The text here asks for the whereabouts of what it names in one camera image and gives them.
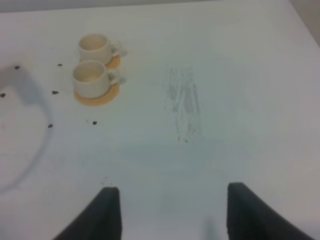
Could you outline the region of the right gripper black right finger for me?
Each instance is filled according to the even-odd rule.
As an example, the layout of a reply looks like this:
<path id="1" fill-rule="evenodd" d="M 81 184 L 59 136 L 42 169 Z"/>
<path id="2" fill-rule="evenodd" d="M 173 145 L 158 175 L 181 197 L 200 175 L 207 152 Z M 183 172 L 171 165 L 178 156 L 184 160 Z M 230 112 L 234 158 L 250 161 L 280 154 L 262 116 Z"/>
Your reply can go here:
<path id="1" fill-rule="evenodd" d="M 242 182 L 227 188 L 227 234 L 230 240 L 310 240 Z"/>

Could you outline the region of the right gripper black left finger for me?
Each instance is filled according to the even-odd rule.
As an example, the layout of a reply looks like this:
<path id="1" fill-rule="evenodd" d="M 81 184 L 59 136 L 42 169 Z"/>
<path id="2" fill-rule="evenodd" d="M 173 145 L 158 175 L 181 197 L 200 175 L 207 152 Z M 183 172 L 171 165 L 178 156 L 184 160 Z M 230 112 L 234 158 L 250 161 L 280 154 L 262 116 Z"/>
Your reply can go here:
<path id="1" fill-rule="evenodd" d="M 104 187 L 56 240 L 120 240 L 122 238 L 120 191 Z"/>

